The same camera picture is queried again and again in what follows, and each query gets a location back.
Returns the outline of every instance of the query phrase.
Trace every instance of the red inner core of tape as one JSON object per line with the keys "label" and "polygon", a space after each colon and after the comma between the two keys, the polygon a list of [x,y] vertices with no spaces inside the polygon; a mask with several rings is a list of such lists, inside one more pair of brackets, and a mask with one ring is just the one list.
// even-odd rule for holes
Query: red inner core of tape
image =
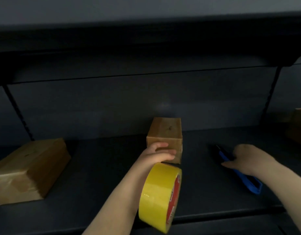
{"label": "red inner core of tape", "polygon": [[176,180],[174,181],[174,186],[171,191],[171,196],[170,196],[168,211],[167,211],[166,224],[169,224],[170,220],[172,220],[173,218],[174,211],[176,208],[176,202],[178,199],[179,187],[180,187],[180,176],[178,175],[176,177]]}

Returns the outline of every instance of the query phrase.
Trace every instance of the person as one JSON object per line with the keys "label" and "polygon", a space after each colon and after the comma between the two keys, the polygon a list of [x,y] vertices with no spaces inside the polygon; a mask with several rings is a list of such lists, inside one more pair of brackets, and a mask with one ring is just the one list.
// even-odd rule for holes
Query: person
{"label": "person", "polygon": [[[172,160],[176,150],[157,150],[168,143],[156,142],[145,149],[110,194],[83,235],[130,234],[146,177],[157,162]],[[237,145],[234,161],[222,165],[257,177],[280,199],[301,231],[301,177],[278,163],[271,155],[249,144]]]}

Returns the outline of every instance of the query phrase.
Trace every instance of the left arm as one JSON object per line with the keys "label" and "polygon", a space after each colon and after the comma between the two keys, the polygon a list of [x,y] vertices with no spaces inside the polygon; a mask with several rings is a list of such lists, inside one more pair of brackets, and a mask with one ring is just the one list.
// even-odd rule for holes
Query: left arm
{"label": "left arm", "polygon": [[145,180],[157,162],[172,160],[176,150],[159,150],[168,143],[156,142],[145,149],[110,194],[83,235],[129,235],[139,208]]}

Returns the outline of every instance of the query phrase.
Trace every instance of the yellow tape roll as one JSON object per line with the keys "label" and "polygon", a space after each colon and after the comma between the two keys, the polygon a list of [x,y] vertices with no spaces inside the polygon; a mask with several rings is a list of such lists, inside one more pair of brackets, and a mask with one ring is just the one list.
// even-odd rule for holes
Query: yellow tape roll
{"label": "yellow tape roll", "polygon": [[182,170],[156,163],[144,184],[139,218],[163,233],[167,233],[178,203]]}

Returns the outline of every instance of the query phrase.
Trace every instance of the person's right hand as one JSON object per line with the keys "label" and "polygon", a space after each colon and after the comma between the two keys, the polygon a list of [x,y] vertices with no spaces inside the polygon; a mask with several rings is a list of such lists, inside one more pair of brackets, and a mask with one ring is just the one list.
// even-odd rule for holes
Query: person's right hand
{"label": "person's right hand", "polygon": [[268,153],[250,144],[235,146],[233,155],[236,158],[234,161],[223,162],[222,165],[227,168],[237,169],[243,174],[256,177],[263,170],[277,163]]}

